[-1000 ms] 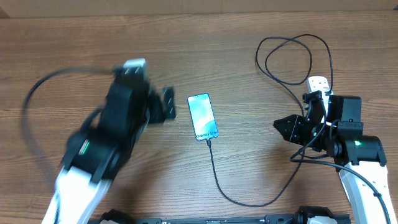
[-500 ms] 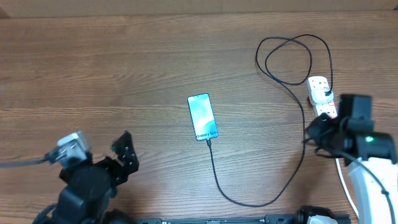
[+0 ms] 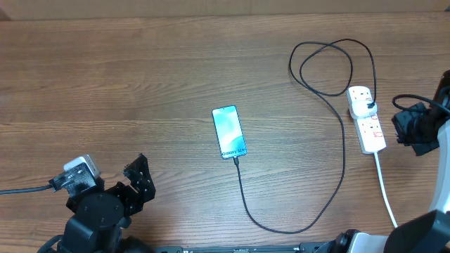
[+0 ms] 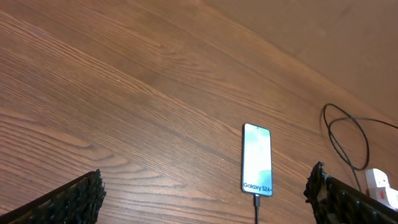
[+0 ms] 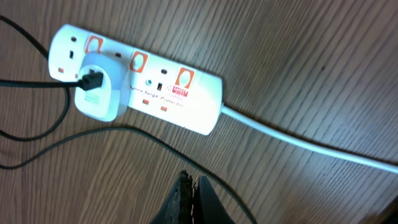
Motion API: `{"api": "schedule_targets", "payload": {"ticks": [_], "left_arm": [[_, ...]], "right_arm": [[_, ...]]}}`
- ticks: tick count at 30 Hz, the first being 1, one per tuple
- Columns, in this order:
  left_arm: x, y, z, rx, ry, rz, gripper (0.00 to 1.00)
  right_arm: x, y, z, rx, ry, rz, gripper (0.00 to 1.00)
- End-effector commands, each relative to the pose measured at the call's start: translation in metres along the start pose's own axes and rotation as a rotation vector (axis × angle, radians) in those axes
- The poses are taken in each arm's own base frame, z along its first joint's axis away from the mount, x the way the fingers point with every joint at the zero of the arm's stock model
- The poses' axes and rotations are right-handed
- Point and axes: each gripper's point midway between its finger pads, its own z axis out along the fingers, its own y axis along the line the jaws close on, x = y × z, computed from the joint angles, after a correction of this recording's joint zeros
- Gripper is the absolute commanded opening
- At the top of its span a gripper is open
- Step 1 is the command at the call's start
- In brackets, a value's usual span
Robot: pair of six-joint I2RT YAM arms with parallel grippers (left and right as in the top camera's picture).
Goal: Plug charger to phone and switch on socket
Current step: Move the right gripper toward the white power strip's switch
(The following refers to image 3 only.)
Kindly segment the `white power strip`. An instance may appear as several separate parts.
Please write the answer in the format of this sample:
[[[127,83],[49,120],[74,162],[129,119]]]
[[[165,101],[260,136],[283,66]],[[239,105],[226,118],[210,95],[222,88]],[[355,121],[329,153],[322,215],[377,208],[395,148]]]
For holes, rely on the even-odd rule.
[[[369,100],[370,102],[373,102],[371,91],[365,86],[352,86],[348,88],[347,100],[349,108],[351,102],[356,100]],[[353,118],[353,120],[362,153],[377,153],[386,148],[385,137],[377,114],[363,119]]]

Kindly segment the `blue Galaxy smartphone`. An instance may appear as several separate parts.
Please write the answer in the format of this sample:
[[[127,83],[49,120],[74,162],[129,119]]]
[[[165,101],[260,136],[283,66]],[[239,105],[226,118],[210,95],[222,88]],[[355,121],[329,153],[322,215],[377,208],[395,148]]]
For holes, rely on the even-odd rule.
[[[248,149],[243,136],[237,107],[230,105],[213,109],[212,118],[221,158],[226,160],[246,155]]]

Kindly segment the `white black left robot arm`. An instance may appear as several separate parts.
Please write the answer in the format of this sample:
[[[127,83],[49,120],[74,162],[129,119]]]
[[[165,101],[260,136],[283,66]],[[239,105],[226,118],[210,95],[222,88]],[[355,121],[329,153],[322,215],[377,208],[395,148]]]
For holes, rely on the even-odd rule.
[[[66,207],[74,212],[63,234],[42,245],[39,252],[154,252],[141,240],[122,238],[131,225],[131,216],[155,198],[148,159],[140,154],[122,173],[130,180],[117,182],[109,189],[89,155],[82,155],[63,166],[63,173],[49,181],[55,190],[66,189]]]

